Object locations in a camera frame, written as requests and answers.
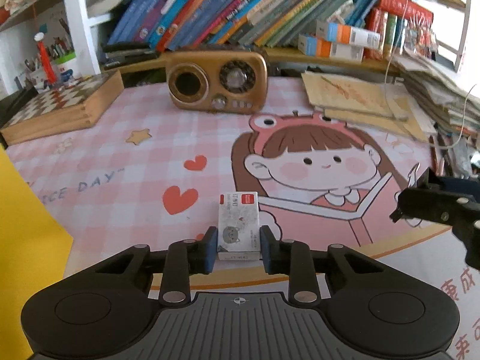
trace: gray ribbed panel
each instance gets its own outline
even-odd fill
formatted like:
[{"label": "gray ribbed panel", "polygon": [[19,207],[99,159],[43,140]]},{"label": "gray ribbed panel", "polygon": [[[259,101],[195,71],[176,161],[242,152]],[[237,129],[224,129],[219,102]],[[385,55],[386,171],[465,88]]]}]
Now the gray ribbed panel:
[{"label": "gray ribbed panel", "polygon": [[[246,301],[234,302],[239,297]],[[374,359],[338,340],[316,311],[291,307],[280,294],[198,293],[194,304],[163,311],[135,345],[101,360]],[[439,353],[425,360],[452,359]]]}]

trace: yellow star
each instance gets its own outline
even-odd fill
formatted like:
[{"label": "yellow star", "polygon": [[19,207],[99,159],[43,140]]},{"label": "yellow star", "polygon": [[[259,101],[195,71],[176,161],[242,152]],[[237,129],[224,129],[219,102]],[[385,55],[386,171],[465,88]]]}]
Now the yellow star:
[{"label": "yellow star", "polygon": [[152,136],[149,134],[150,129],[146,128],[145,130],[140,130],[140,131],[132,131],[130,133],[130,137],[125,141],[127,143],[133,143],[134,145],[139,145],[142,143],[144,140],[152,138]]}]

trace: orange and white box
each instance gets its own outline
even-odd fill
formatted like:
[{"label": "orange and white box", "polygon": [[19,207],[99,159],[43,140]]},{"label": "orange and white box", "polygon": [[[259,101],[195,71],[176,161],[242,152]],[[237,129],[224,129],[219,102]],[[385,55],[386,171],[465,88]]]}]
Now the orange and white box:
[{"label": "orange and white box", "polygon": [[332,59],[343,59],[361,62],[364,48],[351,44],[333,43],[314,36],[300,34],[298,49],[306,56],[319,56]]},{"label": "orange and white box", "polygon": [[380,45],[379,33],[320,20],[317,20],[315,36],[328,42],[350,44],[374,50],[377,50]]},{"label": "orange and white box", "polygon": [[260,259],[257,192],[220,195],[217,252],[220,260]]}]

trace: orange border line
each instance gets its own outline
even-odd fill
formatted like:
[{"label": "orange border line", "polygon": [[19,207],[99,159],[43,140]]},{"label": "orange border line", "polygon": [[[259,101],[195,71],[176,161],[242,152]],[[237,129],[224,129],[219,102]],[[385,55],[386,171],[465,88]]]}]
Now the orange border line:
[{"label": "orange border line", "polygon": [[[411,242],[409,244],[403,245],[396,247],[395,249],[389,250],[387,252],[381,253],[381,254],[375,254],[374,256],[370,256],[370,258],[373,259],[378,259],[381,257],[388,256],[390,254],[397,253],[398,251],[402,251],[405,249],[408,249],[409,247],[418,245],[422,242],[428,241],[429,239],[432,239],[434,237],[437,237],[443,233],[446,233],[447,231],[450,231],[451,227],[447,227],[442,231],[439,231],[438,233],[428,235],[425,238],[421,238],[417,241]],[[288,277],[276,277],[276,278],[271,278],[271,279],[263,279],[263,280],[252,280],[252,281],[245,281],[245,282],[238,282],[238,283],[220,283],[220,284],[206,284],[206,285],[196,285],[196,286],[191,286],[190,288],[192,290],[221,290],[221,289],[227,289],[227,288],[238,288],[238,287],[250,287],[250,286],[261,286],[262,284],[271,284],[271,283],[280,283],[282,281],[287,281],[289,278]],[[150,288],[153,291],[159,291],[160,286],[152,286]]]}]

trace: red heart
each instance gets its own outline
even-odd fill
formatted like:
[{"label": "red heart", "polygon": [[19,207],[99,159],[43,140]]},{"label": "red heart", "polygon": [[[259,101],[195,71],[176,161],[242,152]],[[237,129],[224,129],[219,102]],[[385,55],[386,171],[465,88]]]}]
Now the red heart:
[{"label": "red heart", "polygon": [[198,155],[194,160],[187,160],[183,163],[183,166],[187,170],[202,171],[207,166],[207,157],[204,155]]},{"label": "red heart", "polygon": [[192,207],[198,200],[198,191],[193,188],[182,194],[176,185],[168,187],[163,193],[163,206],[170,215],[178,214]]}]

